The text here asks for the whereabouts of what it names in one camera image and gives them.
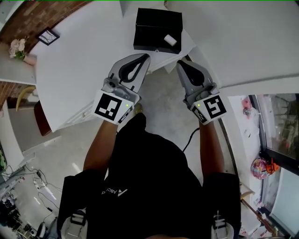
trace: white wall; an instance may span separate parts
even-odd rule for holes
[[[0,4],[0,30],[24,1],[3,1]]]
[[[171,1],[220,87],[299,73],[294,1]]]
[[[281,169],[276,200],[270,216],[274,217],[294,237],[298,231],[299,178],[286,169]]]

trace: floor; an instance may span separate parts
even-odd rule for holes
[[[147,116],[146,130],[171,140],[183,149],[199,123],[182,101],[185,91],[181,86],[177,72],[173,70],[168,74],[164,68],[155,71],[145,78],[139,93],[142,97],[144,113]],[[49,183],[62,188],[64,177],[76,175],[82,170],[85,155],[101,122],[100,119],[93,119],[60,130],[61,138],[37,152],[36,159],[28,165],[28,168],[30,170],[42,170]],[[219,123],[215,122],[215,125],[225,158],[225,168],[228,172],[233,173],[233,165],[224,135]],[[202,182],[199,133],[193,136],[185,155],[190,169]],[[50,214],[43,205],[43,200],[47,207],[53,209],[53,214],[45,220],[45,223],[49,225],[58,215],[58,209],[55,205],[59,207],[61,192],[52,185],[49,185],[52,194],[45,188],[41,189],[41,192],[53,201],[55,204],[53,205],[43,195],[39,194],[40,198],[38,197],[32,175],[25,175],[24,177],[26,180],[15,187],[18,195],[16,206],[19,208],[22,220],[37,229],[44,218]]]

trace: black box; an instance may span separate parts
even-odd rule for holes
[[[178,54],[181,52],[182,30],[182,13],[139,8],[136,18],[134,49]],[[164,40],[167,35],[177,41],[174,46]]]

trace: white shelf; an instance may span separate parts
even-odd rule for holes
[[[0,44],[0,81],[36,85],[34,67],[9,58],[8,47]]]

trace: flower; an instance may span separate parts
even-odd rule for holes
[[[24,49],[25,49],[25,42],[26,42],[25,39],[20,39],[19,40],[19,51],[24,51]]]
[[[14,58],[15,56],[16,56],[16,54],[15,54],[15,48],[9,49],[9,57],[10,58]]]
[[[10,43],[10,48],[11,49],[15,49],[17,50],[19,48],[19,40],[18,39],[14,39],[11,43]]]

